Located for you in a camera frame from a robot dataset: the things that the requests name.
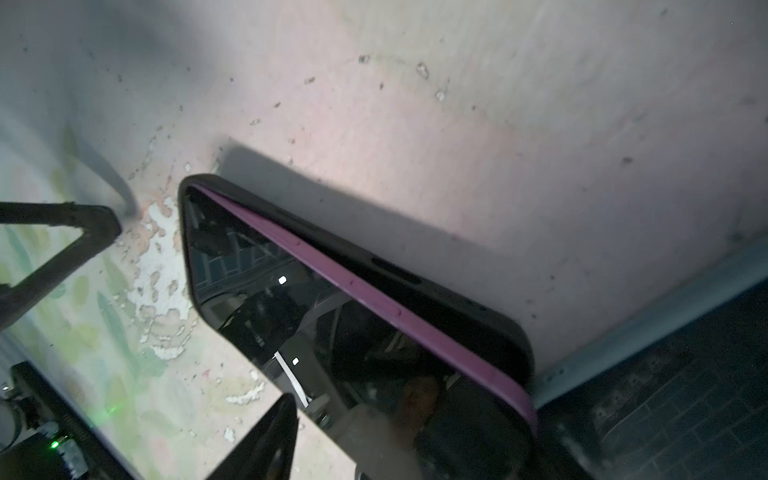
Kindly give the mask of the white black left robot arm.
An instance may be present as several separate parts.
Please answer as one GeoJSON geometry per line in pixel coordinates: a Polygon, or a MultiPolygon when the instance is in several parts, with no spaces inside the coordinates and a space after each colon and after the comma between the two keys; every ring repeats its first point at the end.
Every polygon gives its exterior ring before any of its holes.
{"type": "MultiPolygon", "coordinates": [[[[105,206],[71,202],[1,205],[4,225],[70,227],[80,236],[41,267],[1,285],[1,327],[7,329],[72,273],[110,246],[121,226],[105,206]]],[[[30,362],[9,369],[1,421],[11,438],[1,448],[4,479],[128,479],[131,474],[98,432],[30,362]]]]}

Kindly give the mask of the purple edged phone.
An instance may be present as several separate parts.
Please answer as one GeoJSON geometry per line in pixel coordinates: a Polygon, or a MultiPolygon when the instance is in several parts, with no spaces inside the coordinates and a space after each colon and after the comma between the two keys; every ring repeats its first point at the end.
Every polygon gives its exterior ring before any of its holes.
{"type": "Polygon", "coordinates": [[[358,479],[518,479],[537,417],[526,359],[456,342],[437,303],[407,306],[212,187],[179,193],[203,320],[355,465],[358,479]]]}

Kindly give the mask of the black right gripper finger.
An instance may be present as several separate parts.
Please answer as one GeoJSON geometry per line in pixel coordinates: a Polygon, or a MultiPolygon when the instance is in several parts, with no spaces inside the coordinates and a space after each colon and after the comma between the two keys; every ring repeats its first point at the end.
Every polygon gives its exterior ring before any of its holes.
{"type": "Polygon", "coordinates": [[[208,479],[289,480],[297,433],[295,399],[282,394],[208,479]]]}

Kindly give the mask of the black phone case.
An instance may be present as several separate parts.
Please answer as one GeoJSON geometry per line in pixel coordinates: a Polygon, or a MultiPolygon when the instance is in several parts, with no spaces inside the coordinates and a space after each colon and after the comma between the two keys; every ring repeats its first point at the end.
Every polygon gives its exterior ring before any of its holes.
{"type": "Polygon", "coordinates": [[[206,323],[261,365],[269,348],[299,329],[298,301],[278,290],[306,284],[308,274],[279,283],[301,267],[285,248],[303,248],[314,262],[349,273],[367,287],[362,300],[378,309],[408,311],[471,356],[526,386],[535,361],[514,321],[371,252],[216,175],[184,179],[178,192],[185,264],[192,303],[206,323]]]}

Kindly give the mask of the blue phone black screen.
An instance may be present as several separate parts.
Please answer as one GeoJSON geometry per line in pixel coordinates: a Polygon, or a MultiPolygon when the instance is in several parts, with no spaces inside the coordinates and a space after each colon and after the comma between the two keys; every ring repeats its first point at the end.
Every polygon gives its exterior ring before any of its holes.
{"type": "Polygon", "coordinates": [[[761,282],[540,412],[565,479],[764,479],[767,284],[761,282]]]}

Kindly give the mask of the light blue phone case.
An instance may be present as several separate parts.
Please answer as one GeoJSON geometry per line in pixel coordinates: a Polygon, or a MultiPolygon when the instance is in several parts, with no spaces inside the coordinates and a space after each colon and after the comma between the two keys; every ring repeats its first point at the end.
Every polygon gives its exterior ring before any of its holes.
{"type": "MultiPolygon", "coordinates": [[[[767,242],[758,239],[689,283],[542,373],[533,396],[540,414],[553,400],[638,354],[761,282],[767,284],[767,242]]],[[[565,479],[541,440],[528,479],[565,479]]]]}

